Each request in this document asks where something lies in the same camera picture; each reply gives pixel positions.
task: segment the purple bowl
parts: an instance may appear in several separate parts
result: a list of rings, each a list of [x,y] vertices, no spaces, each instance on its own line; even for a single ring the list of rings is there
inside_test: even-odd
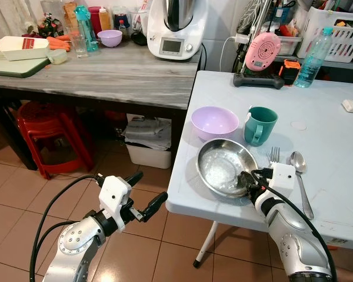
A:
[[[107,31],[100,31],[97,33],[103,45],[107,47],[116,47],[122,41],[123,33],[115,29],[108,29]]]
[[[228,138],[239,125],[239,119],[235,113],[213,106],[195,110],[191,121],[198,136],[204,140]]]

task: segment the appliance display screen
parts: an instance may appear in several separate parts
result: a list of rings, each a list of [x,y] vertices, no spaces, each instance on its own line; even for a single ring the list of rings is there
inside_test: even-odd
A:
[[[167,52],[176,52],[179,53],[179,50],[181,49],[181,43],[180,41],[164,41],[164,45],[162,47],[163,51]]]

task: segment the metal spoon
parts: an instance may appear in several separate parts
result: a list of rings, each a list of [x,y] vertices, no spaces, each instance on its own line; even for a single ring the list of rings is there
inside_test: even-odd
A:
[[[304,182],[302,181],[301,177],[301,175],[307,170],[305,159],[300,152],[295,151],[292,153],[292,155],[290,155],[290,163],[293,165],[293,167],[295,167],[295,174],[297,175],[299,187],[301,188],[302,207],[304,213],[308,219],[312,220],[314,219],[314,214],[312,212],[310,202],[308,201]]]

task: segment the teal water bottle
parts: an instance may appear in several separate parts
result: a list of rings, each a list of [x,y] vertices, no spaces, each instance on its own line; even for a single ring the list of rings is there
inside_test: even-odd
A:
[[[333,28],[324,28],[322,34],[317,36],[311,43],[301,71],[294,82],[295,86],[307,88],[311,85],[322,66],[325,57],[332,45]]]
[[[95,38],[92,22],[90,20],[90,12],[85,6],[79,5],[75,9],[75,14],[80,33],[85,36],[86,49],[88,52],[97,51],[98,42]]]

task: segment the green mug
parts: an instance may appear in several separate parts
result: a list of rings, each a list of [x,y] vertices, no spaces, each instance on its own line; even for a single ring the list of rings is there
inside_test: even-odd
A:
[[[271,109],[254,107],[248,110],[244,138],[252,146],[260,146],[267,141],[276,124],[278,115]]]

